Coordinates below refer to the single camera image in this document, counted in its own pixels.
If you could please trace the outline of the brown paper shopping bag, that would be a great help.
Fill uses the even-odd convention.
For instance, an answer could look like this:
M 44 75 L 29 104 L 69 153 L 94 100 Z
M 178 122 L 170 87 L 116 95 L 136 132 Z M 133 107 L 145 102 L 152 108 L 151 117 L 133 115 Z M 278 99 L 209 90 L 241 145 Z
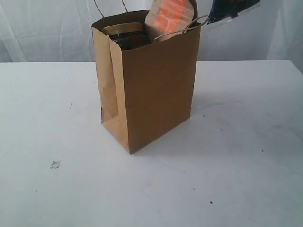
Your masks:
M 91 26 L 101 123 L 131 154 L 190 117 L 202 27 L 198 15 L 179 35 L 131 50 L 101 32 L 140 22 L 148 34 L 148 12 L 126 11 Z

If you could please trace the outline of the clear jar gold lid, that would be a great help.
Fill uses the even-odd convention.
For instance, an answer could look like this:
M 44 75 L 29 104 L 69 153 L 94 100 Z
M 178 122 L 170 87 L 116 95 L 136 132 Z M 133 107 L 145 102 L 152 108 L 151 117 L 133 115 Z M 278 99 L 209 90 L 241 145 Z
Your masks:
M 151 44 L 151 40 L 140 22 L 107 26 L 102 28 L 101 32 L 108 35 L 122 50 L 131 50 Z

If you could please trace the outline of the brown coffee pouch orange label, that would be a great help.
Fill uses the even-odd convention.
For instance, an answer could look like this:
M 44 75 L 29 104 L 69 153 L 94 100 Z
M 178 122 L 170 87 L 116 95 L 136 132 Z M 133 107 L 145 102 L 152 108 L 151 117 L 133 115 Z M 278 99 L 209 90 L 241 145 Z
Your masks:
M 197 16 L 195 0 L 155 0 L 145 18 L 151 42 L 179 35 Z

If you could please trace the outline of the spaghetti package dark blue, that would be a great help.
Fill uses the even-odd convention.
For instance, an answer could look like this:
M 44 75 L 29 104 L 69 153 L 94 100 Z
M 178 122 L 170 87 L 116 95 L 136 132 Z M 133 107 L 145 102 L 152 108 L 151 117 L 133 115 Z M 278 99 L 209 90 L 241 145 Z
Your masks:
M 238 14 L 260 3 L 260 0 L 213 0 L 207 23 L 215 23 Z

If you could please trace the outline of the torn white paper scrap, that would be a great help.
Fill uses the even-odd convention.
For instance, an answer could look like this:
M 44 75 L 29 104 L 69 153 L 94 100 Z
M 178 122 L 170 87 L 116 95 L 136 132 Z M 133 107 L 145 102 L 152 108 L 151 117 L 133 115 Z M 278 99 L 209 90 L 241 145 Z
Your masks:
M 50 169 L 57 169 L 60 167 L 60 164 L 61 164 L 61 161 L 58 160 L 58 161 L 53 161 L 50 165 Z

